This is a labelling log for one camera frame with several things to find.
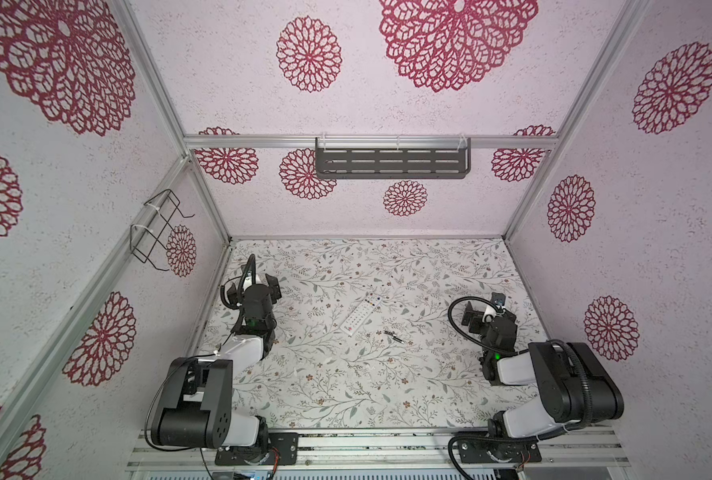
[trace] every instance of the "ceiling panel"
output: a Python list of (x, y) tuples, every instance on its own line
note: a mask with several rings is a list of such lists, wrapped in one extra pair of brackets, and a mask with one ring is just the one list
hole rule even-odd
[(558, 128), (623, 0), (132, 0), (188, 133)]

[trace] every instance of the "black cable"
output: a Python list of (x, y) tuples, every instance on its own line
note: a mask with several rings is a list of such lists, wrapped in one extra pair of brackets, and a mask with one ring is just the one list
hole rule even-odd
[(204, 470), (207, 471), (207, 475), (209, 475), (209, 478), (212, 480), (215, 480), (215, 477), (211, 476), (211, 472), (209, 472), (209, 467), (207, 467), (207, 460), (204, 458), (204, 451), (198, 448), (198, 453), (201, 454), (201, 461), (204, 463)]
[(227, 308), (232, 309), (232, 310), (237, 309), (238, 305), (231, 305), (231, 303), (227, 301), (227, 298), (225, 298), (225, 286), (227, 285), (228, 282), (232, 282), (233, 280), (239, 279), (239, 278), (241, 278), (241, 277), (234, 276), (233, 278), (227, 279), (222, 285), (220, 285), (220, 300), (222, 300), (223, 305), (225, 305)]
[(449, 308), (447, 309), (447, 320), (449, 321), (449, 324), (452, 326), (452, 328), (454, 328), (460, 335), (462, 335), (467, 340), (470, 340), (471, 342), (476, 343), (476, 345), (478, 345), (482, 348), (491, 350), (492, 352), (495, 352), (495, 353), (499, 353), (501, 356), (516, 356), (516, 355), (521, 355), (522, 353), (526, 353), (529, 351), (529, 349), (524, 349), (524, 350), (521, 350), (520, 352), (510, 352), (508, 350), (498, 349), (493, 346), (486, 345), (485, 343), (483, 343), (479, 340), (476, 340), (475, 338), (473, 338), (472, 336), (470, 336), (466, 332), (464, 332), (463, 329), (459, 328), (457, 326), (457, 323), (455, 323), (454, 318), (452, 317), (452, 310), (454, 309), (454, 307), (457, 306), (457, 304), (459, 304), (461, 302), (465, 302), (467, 300), (484, 302), (485, 304), (494, 308), (495, 312), (498, 312), (498, 313), (501, 313), (505, 310), (503, 307), (501, 307), (499, 305), (495, 305), (494, 303), (488, 301), (487, 299), (481, 298), (480, 296), (461, 296), (460, 298), (451, 302), (449, 304)]
[[(476, 297), (464, 297), (463, 299), (458, 299), (458, 300), (469, 300), (471, 298), (476, 298)], [(457, 300), (453, 302), (454, 305), (457, 305), (459, 303)], [(577, 356), (577, 353), (564, 343), (562, 340), (548, 340), (553, 345), (557, 345), (561, 347), (561, 349), (564, 351), (564, 353), (570, 358), (572, 361), (572, 365), (575, 366), (575, 370), (577, 371), (577, 376), (580, 377), (580, 384), (582, 386), (582, 401), (584, 404), (583, 412), (582, 412), (582, 419), (577, 422), (577, 423), (572, 423), (570, 425), (563, 425), (560, 428), (554, 428), (553, 430), (550, 430), (545, 433), (541, 433), (539, 435), (535, 436), (530, 436), (530, 437), (518, 437), (518, 438), (505, 438), (505, 437), (489, 437), (489, 436), (484, 436), (480, 433), (463, 433), (460, 435), (453, 436), (452, 438), (449, 439), (449, 442), (447, 443), (447, 452), (449, 453), (449, 460), (452, 462), (452, 465), (454, 465), (455, 469), (457, 469), (457, 472), (459, 472), (460, 475), (463, 475), (463, 477), (466, 480), (475, 480), (475, 478), (471, 477), (468, 475), (465, 470), (463, 470), (463, 467), (460, 466), (460, 464), (457, 462), (457, 459), (454, 457), (453, 449), (452, 446), (456, 444), (460, 440), (470, 440), (474, 442), (490, 442), (490, 443), (530, 443), (530, 442), (539, 442), (540, 440), (548, 440), (550, 438), (555, 438), (558, 436), (562, 436), (567, 432), (572, 432), (573, 430), (580, 430), (581, 428), (584, 428), (588, 426), (588, 424), (591, 423), (591, 420), (593, 418), (593, 401), (591, 398), (591, 391), (590, 391), (590, 384), (588, 383), (588, 374), (586, 372), (585, 367), (582, 365), (580, 362), (580, 358)]]
[(183, 447), (183, 448), (168, 449), (168, 448), (160, 448), (160, 447), (153, 445), (150, 442), (150, 439), (148, 438), (148, 423), (150, 422), (150, 413), (153, 412), (153, 405), (155, 405), (155, 403), (156, 403), (156, 398), (158, 398), (158, 396), (161, 394), (161, 391), (164, 389), (166, 382), (171, 378), (171, 376), (173, 376), (182, 366), (186, 366), (186, 368), (187, 368), (188, 362), (190, 360), (201, 359), (201, 358), (205, 358), (208, 356), (215, 356), (215, 354), (209, 353), (207, 355), (189, 356), (180, 364), (180, 366), (178, 366), (176, 369), (169, 372), (169, 375), (167, 375), (166, 378), (164, 379), (164, 381), (161, 382), (161, 386), (158, 388), (158, 391), (156, 392), (155, 395), (153, 395), (153, 400), (150, 402), (150, 408), (148, 408), (148, 415), (145, 416), (145, 423), (142, 425), (142, 432), (143, 432), (143, 436), (145, 437), (145, 443), (147, 443), (149, 447), (153, 448), (154, 450), (159, 450), (159, 452), (184, 452), (185, 450), (190, 450), (191, 448), (193, 448), (193, 447)]

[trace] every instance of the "wallpaper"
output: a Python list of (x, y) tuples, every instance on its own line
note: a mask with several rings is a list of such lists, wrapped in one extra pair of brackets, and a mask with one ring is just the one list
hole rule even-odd
[(0, 470), (0, 478), (120, 478), (144, 415), (171, 360), (185, 354), (196, 313), (207, 296), (222, 242), (201, 206), (191, 175), (175, 193), (188, 215), (188, 272), (167, 264), (173, 250), (154, 250), (157, 270), (132, 258), (62, 372), (33, 407), (33, 417)]
[[(0, 2), (0, 405), (177, 158), (134, 68), (103, 2)], [(75, 379), (123, 367), (129, 305), (98, 320), (123, 347)], [(5, 478), (33, 475), (53, 421), (35, 412)]]
[[(447, 320), (457, 297), (500, 292), (518, 317), (516, 348), (546, 339), (502, 240), (242, 240), (226, 280), (250, 254), (258, 273), (278, 277), (283, 297), (273, 350), (234, 374), (233, 405), (269, 427), (485, 426), (537, 395), (534, 386), (491, 386), (481, 348)], [(382, 303), (349, 336), (338, 326), (368, 293)], [(236, 318), (218, 299), (202, 352)]]
[(541, 149), (476, 149), (462, 180), (322, 180), (309, 149), (195, 150), (239, 237), (499, 236)]
[(712, 1), (656, 2), (511, 244), (639, 478), (712, 477)]
[(622, 0), (133, 0), (188, 133), (558, 125)]

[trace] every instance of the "metal extrusion bar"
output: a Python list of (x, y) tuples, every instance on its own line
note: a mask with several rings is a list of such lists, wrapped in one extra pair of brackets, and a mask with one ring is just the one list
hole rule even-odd
[(220, 284), (225, 276), (227, 264), (231, 262), (232, 253), (233, 245), (226, 244), (222, 246), (222, 253), (220, 254), (220, 259), (217, 261), (217, 268), (212, 274), (211, 280), (209, 280), (209, 290), (207, 291), (204, 301), (201, 303), (201, 308), (198, 310), (198, 320), (188, 340), (188, 351), (185, 352), (186, 356), (196, 355), (198, 349), (201, 347), (201, 338), (204, 336), (204, 329), (211, 318), (212, 306), (217, 300), (217, 293), (220, 291)]
[[(156, 187), (156, 192), (174, 186), (187, 165), (187, 158), (178, 158)], [(155, 213), (155, 209), (143, 206), (131, 223), (145, 225)], [(30, 419), (32, 408), (38, 405), (52, 378), (59, 374), (75, 346), (92, 325), (130, 257), (128, 232), (124, 229), (124, 234), (100, 266), (100, 270), (94, 274), (72, 309), (6, 399), (0, 411), (0, 465)]]
[[(460, 431), (471, 428), (303, 428), (271, 429), (272, 432), (296, 432), (297, 463), (284, 466), (284, 471), (310, 471), (322, 468), (355, 470), (359, 468), (405, 469), (449, 468), (447, 442)], [(579, 432), (545, 440), (539, 444), (543, 462), (527, 468), (630, 466), (614, 431), (608, 426), (590, 426)], [(206, 452), (207, 463), (214, 451)], [(515, 463), (470, 464), (465, 468), (512, 468)], [(156, 452), (148, 447), (142, 435), (134, 445), (128, 472), (189, 471), (201, 468), (197, 450)], [(217, 471), (225, 467), (215, 467)], [(264, 471), (270, 466), (242, 466), (237, 471)]]
[[(164, 121), (164, 126), (172, 142), (177, 146), (180, 154), (187, 155), (191, 158), (191, 161), (193, 161), (192, 154), (183, 140), (184, 135), (180, 120), (174, 111), (172, 101), (166, 91), (163, 80), (161, 80), (153, 56), (150, 54), (150, 49), (142, 36), (140, 26), (137, 23), (134, 12), (131, 10), (131, 6), (127, 0), (108, 0), (108, 6), (111, 9), (111, 13), (121, 33), (124, 35), (127, 46), (129, 46), (131, 57), (137, 66), (136, 72), (140, 74), (144, 82), (148, 85), (150, 95), (153, 97), (153, 103), (158, 109), (161, 120)], [(215, 199), (209, 191), (203, 173), (200, 172), (200, 169), (197, 170), (199, 170), (197, 171), (197, 175), (201, 177), (201, 179), (196, 182), (198, 195), (207, 206), (207, 213), (217, 229), (217, 232), (222, 237), (223, 243), (227, 244), (230, 235), (225, 220), (222, 218)]]
[(322, 148), (438, 148), (452, 149), (465, 145), (471, 148), (542, 148), (551, 149), (558, 137), (526, 137), (521, 135), (185, 135), (188, 148), (316, 148), (316, 138)]
[(591, 109), (593, 102), (599, 97), (607, 80), (612, 76), (615, 66), (620, 61), (626, 46), (644, 19), (650, 0), (628, 0), (623, 5), (620, 14), (606, 39), (601, 52), (586, 77), (580, 92), (559, 129), (559, 143), (543, 158), (537, 167), (534, 178), (529, 183), (527, 191), (516, 207), (508, 223), (504, 238), (513, 238), (521, 227), (526, 215), (532, 210), (537, 199), (543, 193), (545, 183), (550, 174), (559, 164), (563, 153), (570, 146), (580, 125)]
[(209, 220), (211, 220), (212, 226), (216, 229), (217, 234), (220, 235), (223, 244), (228, 245), (230, 243), (231, 236), (227, 231), (227, 226), (222, 218), (220, 209), (217, 207), (215, 198), (211, 195), (211, 190), (209, 190), (209, 186), (207, 185), (204, 171), (198, 166), (198, 162), (196, 161), (192, 150), (188, 150), (188, 158), (191, 162), (191, 173), (193, 174), (198, 197), (201, 198), (201, 203), (204, 205), (205, 210), (209, 214)]

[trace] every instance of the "table surface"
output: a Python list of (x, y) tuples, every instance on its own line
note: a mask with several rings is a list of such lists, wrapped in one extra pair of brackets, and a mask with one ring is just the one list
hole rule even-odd
[[(477, 427), (537, 395), (534, 386), (490, 386), (480, 347), (447, 322), (457, 297), (501, 292), (517, 315), (516, 348), (546, 339), (502, 240), (242, 240), (226, 280), (250, 254), (258, 274), (278, 277), (283, 298), (273, 350), (235, 373), (233, 402), (269, 427)], [(338, 325), (370, 292), (382, 305), (346, 335)], [(217, 299), (201, 352), (236, 318)]]

